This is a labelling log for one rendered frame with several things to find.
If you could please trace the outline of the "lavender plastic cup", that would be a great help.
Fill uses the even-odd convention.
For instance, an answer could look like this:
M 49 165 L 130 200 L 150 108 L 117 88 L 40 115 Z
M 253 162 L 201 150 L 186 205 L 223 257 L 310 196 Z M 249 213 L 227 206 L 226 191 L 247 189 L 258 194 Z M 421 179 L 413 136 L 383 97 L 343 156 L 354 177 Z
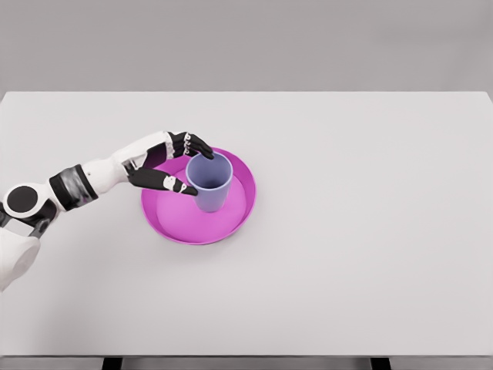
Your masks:
M 221 153 L 207 159 L 198 154 L 186 165 L 186 179 L 198 194 L 196 205 L 204 212 L 220 210 L 226 202 L 233 179 L 232 163 Z

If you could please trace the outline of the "magenta round plate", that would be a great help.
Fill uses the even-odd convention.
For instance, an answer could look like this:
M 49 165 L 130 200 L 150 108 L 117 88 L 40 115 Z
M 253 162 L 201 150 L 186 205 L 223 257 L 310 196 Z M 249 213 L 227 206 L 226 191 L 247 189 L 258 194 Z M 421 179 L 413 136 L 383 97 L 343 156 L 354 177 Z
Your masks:
M 229 237 L 247 221 L 257 187 L 250 168 L 236 155 L 217 148 L 233 167 L 224 206 L 213 213 L 198 208 L 195 198 L 169 191 L 142 190 L 141 206 L 148 224 L 165 238 L 182 244 L 211 244 Z

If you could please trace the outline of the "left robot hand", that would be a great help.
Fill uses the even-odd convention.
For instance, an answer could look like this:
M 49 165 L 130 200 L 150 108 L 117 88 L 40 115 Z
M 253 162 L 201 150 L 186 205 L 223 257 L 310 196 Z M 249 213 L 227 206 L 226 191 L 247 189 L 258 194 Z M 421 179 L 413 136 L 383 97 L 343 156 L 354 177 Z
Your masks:
M 197 189 L 169 173 L 157 170 L 156 167 L 169 160 L 181 156 L 201 154 L 212 160 L 213 150 L 197 135 L 189 132 L 172 133 L 161 131 L 139 140 L 131 145 L 136 152 L 123 161 L 128 181 L 135 187 L 151 190 L 165 190 L 195 197 Z

